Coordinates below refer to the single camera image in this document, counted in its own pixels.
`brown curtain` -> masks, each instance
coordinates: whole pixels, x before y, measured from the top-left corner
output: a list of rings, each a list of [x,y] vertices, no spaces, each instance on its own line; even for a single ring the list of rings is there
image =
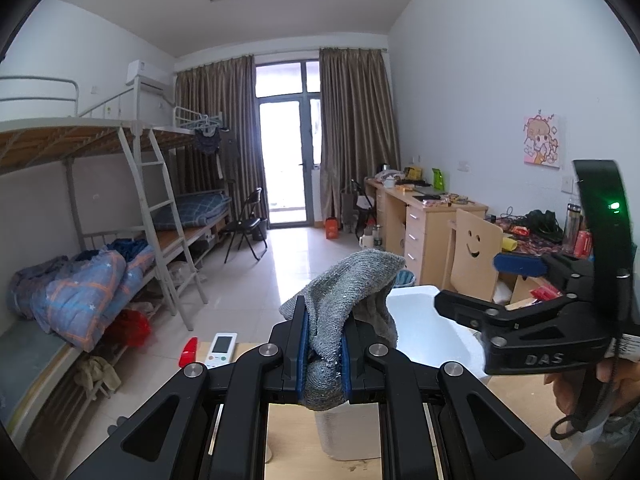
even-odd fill
[[[386,162],[399,168],[398,132],[380,50],[320,50],[322,216],[340,219],[340,194]]]
[[[254,56],[227,59],[178,72],[178,106],[215,116],[222,112],[225,126],[238,142],[237,161],[223,161],[231,168],[223,173],[234,180],[233,197],[239,213],[242,202],[256,187],[262,188],[259,214],[266,217],[266,186],[262,143],[256,117]],[[221,187],[215,155],[205,155],[193,146],[178,150],[175,172],[179,192],[195,192]]]

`human hand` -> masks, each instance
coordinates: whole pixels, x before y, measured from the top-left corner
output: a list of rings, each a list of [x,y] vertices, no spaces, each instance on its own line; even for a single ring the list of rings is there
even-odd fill
[[[608,383],[612,368],[613,359],[599,362],[596,366],[597,379],[602,383]],[[562,374],[545,374],[545,384],[549,383],[553,383],[558,409],[565,415],[571,415],[578,400],[578,392],[574,392],[573,386],[562,378]],[[620,359],[613,387],[617,394],[611,413],[625,415],[640,401],[640,363]]]

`cartoon girl picture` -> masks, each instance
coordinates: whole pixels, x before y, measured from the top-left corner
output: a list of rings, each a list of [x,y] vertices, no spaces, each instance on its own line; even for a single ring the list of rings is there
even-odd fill
[[[524,140],[524,162],[559,168],[558,129],[553,125],[554,116],[542,116],[542,110],[535,117],[528,118],[524,125],[527,136]]]

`white mug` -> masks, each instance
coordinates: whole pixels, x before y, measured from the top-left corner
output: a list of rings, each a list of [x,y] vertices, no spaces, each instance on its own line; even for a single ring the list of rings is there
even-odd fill
[[[373,235],[362,235],[358,242],[363,249],[373,248]]]

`blue comforter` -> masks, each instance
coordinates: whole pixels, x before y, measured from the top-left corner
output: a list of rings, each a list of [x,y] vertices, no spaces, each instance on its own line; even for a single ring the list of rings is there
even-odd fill
[[[212,220],[226,211],[229,202],[231,199],[221,190],[188,194],[178,196],[175,199],[183,227],[204,227],[210,224]],[[158,210],[154,216],[154,225],[159,231],[175,229],[171,205],[166,205]]]
[[[140,290],[153,260],[149,246],[129,263],[107,248],[89,261],[58,256],[16,272],[7,303],[20,316],[35,319],[45,332],[56,332],[89,352]]]

